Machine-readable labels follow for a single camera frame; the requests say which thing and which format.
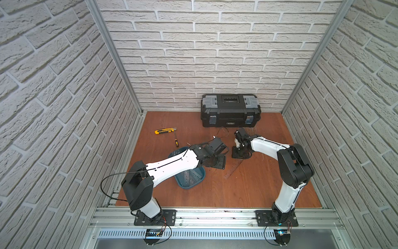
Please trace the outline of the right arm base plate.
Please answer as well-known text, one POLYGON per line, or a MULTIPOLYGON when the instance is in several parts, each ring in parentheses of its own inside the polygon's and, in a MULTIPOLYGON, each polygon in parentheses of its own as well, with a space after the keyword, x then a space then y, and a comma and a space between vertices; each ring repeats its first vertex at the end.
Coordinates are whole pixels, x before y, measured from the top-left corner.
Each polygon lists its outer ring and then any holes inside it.
POLYGON ((256 210, 256 220, 259 227, 298 227, 294 211, 279 213, 276 210, 256 210))

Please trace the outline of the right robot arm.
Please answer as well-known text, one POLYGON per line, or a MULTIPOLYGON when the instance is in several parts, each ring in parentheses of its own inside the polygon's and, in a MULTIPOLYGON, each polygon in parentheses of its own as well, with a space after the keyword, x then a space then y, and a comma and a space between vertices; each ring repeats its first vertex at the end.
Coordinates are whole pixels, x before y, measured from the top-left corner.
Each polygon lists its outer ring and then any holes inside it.
POLYGON ((302 189, 315 174, 304 148, 297 143, 281 144, 256 134, 249 135, 244 128, 237 129, 234 134, 232 158, 249 159, 254 152, 258 152, 278 162, 283 183, 268 220, 278 225, 287 222, 294 212, 302 189))

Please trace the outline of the clear stencil ruler with holes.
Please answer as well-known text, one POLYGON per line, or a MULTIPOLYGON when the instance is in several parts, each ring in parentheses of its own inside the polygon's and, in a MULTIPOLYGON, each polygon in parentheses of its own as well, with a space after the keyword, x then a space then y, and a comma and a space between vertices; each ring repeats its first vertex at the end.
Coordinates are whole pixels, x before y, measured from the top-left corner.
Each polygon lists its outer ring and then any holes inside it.
POLYGON ((230 176, 237 170, 237 168, 241 165, 242 162, 243 162, 242 159, 234 160, 232 164, 228 166, 228 170, 224 175, 224 179, 230 178, 230 176))

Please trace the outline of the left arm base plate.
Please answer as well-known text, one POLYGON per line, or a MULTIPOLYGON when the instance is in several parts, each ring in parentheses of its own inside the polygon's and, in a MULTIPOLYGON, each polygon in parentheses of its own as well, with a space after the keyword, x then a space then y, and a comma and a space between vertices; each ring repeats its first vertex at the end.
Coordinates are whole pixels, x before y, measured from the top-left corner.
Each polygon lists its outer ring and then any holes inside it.
POLYGON ((159 214, 157 214, 153 218, 149 218, 146 216, 141 210, 137 210, 135 214, 135 226, 163 226, 167 224, 169 226, 175 226, 176 221, 176 213, 177 210, 174 209, 165 209, 161 210, 159 214))

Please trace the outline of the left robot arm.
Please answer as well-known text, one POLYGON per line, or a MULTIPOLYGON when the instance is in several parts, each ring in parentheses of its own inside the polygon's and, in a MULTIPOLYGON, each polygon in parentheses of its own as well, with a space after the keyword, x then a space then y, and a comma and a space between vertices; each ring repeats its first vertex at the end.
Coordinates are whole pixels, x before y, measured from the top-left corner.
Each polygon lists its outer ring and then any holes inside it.
POLYGON ((148 218, 155 218, 162 209, 153 197, 153 189, 163 181, 198 167, 224 169, 228 147, 220 138, 195 144, 176 156, 145 164, 137 161, 121 182, 131 211, 139 210, 148 218))

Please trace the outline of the clear stencil ruler with triangles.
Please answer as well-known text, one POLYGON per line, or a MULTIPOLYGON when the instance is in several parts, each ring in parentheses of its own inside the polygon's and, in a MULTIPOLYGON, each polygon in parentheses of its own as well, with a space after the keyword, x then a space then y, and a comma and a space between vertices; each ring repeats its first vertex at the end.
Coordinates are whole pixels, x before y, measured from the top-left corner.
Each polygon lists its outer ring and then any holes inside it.
POLYGON ((191 187, 196 183, 192 170, 183 171, 182 173, 182 186, 185 188, 191 187))

